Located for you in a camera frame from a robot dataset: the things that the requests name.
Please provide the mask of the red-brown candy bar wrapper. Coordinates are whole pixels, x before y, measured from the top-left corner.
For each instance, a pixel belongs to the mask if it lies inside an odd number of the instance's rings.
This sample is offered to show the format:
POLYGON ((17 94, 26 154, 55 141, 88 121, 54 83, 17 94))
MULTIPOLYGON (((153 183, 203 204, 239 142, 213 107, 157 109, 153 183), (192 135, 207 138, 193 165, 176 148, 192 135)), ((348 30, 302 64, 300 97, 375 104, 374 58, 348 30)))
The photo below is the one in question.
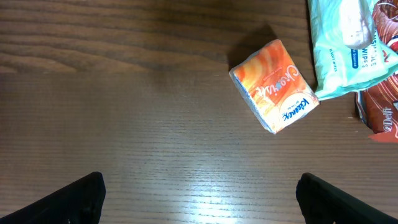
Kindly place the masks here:
MULTIPOLYGON (((373 19, 381 42, 385 62, 397 60, 397 0, 377 1, 373 19)), ((370 138, 378 142, 397 142, 397 71, 379 84, 356 94, 356 104, 370 138)))

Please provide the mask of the orange snack packet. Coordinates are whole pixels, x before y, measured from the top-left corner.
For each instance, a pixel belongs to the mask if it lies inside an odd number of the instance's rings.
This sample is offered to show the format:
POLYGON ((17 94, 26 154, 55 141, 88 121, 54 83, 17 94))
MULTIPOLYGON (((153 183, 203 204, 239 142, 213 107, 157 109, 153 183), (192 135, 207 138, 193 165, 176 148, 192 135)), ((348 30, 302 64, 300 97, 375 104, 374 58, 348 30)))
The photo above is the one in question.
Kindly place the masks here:
POLYGON ((279 39, 254 52, 229 75, 263 128, 273 134, 320 104, 279 39))

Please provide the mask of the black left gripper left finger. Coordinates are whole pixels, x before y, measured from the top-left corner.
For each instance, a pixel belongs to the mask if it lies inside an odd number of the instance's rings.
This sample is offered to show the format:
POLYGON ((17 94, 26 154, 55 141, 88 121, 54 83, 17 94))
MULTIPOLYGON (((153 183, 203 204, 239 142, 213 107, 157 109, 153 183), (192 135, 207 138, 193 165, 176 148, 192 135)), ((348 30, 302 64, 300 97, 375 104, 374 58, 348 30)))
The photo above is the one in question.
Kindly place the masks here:
POLYGON ((1 218, 1 224, 98 224, 105 200, 103 175, 92 172, 1 218))

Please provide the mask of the teal snack packet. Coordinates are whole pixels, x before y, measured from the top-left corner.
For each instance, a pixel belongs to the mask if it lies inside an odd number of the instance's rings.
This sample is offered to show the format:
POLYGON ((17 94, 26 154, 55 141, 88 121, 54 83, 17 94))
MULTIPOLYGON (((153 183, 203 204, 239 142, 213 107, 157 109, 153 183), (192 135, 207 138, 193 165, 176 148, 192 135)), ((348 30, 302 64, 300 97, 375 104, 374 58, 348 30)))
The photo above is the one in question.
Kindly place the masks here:
POLYGON ((308 0, 320 100, 368 89, 397 70, 397 54, 376 30, 376 6, 377 1, 308 0))

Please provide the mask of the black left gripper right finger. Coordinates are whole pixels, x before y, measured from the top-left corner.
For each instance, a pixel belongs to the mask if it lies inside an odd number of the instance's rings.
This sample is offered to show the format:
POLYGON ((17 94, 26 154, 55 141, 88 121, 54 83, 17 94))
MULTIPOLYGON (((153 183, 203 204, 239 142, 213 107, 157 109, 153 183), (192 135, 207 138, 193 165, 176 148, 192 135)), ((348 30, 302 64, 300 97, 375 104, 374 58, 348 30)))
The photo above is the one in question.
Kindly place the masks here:
POLYGON ((306 224, 397 224, 396 218, 308 172, 298 181, 296 199, 306 224))

